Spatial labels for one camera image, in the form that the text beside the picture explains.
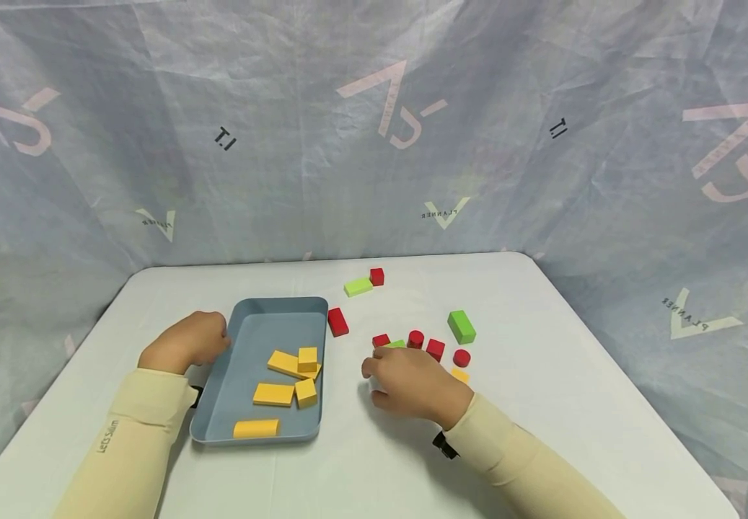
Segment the beige sleeve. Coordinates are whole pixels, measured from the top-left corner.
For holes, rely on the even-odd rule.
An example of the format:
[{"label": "beige sleeve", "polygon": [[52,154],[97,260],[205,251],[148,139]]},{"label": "beige sleeve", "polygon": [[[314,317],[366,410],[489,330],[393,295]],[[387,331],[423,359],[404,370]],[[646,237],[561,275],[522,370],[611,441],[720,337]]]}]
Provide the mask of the beige sleeve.
[{"label": "beige sleeve", "polygon": [[521,519],[625,519],[591,482],[482,395],[475,394],[445,436]]},{"label": "beige sleeve", "polygon": [[197,395],[173,373],[129,373],[53,517],[153,518],[170,449]]}]

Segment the red cube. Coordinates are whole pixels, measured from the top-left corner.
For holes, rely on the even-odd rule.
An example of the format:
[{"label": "red cube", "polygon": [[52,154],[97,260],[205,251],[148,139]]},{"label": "red cube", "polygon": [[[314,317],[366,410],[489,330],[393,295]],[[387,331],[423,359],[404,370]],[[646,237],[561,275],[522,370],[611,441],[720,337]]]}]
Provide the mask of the red cube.
[{"label": "red cube", "polygon": [[413,332],[408,334],[408,347],[422,350],[424,340],[423,333],[419,329],[414,329]]},{"label": "red cube", "polygon": [[334,337],[348,333],[348,323],[339,308],[331,308],[327,311],[327,324],[330,324],[330,332]]},{"label": "red cube", "polygon": [[428,346],[426,346],[426,353],[428,353],[430,356],[433,356],[434,360],[437,360],[439,362],[440,359],[443,358],[443,350],[445,349],[445,347],[446,345],[444,343],[441,343],[439,340],[429,339]]},{"label": "red cube", "polygon": [[465,368],[471,360],[472,356],[466,350],[457,350],[454,352],[454,365],[459,368]]},{"label": "red cube", "polygon": [[388,338],[388,335],[381,334],[374,337],[374,348],[379,348],[379,346],[385,346],[386,344],[391,344],[391,339]]},{"label": "red cube", "polygon": [[372,268],[370,280],[374,286],[383,286],[385,284],[385,272],[383,269]]}]

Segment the gray fabric backdrop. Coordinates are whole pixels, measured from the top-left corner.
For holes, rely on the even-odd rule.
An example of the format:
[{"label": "gray fabric backdrop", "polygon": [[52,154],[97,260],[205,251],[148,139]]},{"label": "gray fabric backdrop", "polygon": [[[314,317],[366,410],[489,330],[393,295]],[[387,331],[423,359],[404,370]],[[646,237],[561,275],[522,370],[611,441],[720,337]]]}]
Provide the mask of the gray fabric backdrop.
[{"label": "gray fabric backdrop", "polygon": [[748,517],[748,0],[0,0],[0,452],[142,268],[502,249]]}]

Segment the right hand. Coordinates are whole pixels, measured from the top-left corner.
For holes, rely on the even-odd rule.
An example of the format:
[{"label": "right hand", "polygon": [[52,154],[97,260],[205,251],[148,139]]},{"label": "right hand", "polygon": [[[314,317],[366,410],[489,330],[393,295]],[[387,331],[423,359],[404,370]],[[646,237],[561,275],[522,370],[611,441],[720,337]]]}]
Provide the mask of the right hand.
[{"label": "right hand", "polygon": [[474,396],[432,356],[413,348],[376,348],[374,356],[363,361],[362,376],[376,377],[385,390],[371,393],[376,407],[432,420],[446,431],[466,414]]}]

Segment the yellow rectangular block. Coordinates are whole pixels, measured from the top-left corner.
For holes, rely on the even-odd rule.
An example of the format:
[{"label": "yellow rectangular block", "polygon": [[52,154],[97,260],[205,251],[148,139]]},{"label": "yellow rectangular block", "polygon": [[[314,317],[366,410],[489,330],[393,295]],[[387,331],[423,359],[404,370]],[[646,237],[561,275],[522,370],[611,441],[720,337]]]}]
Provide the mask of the yellow rectangular block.
[{"label": "yellow rectangular block", "polygon": [[317,348],[299,348],[299,365],[296,371],[299,373],[309,373],[317,370],[319,365],[319,350]]},{"label": "yellow rectangular block", "polygon": [[233,438],[271,438],[278,436],[278,419],[243,420],[235,422],[232,428]]},{"label": "yellow rectangular block", "polygon": [[462,383],[469,383],[469,373],[458,368],[452,368],[452,375]]},{"label": "yellow rectangular block", "polygon": [[259,383],[252,395],[253,405],[278,405],[290,407],[293,404],[295,386],[284,386],[281,383]]},{"label": "yellow rectangular block", "polygon": [[279,373],[285,373],[291,377],[296,378],[316,378],[321,370],[321,365],[317,364],[317,370],[299,372],[299,359],[296,356],[290,355],[280,350],[272,352],[270,360],[268,360],[268,368],[272,371],[278,371]]},{"label": "yellow rectangular block", "polygon": [[296,382],[296,400],[299,403],[299,409],[304,409],[317,403],[317,384],[313,378],[305,378],[303,381]]}]

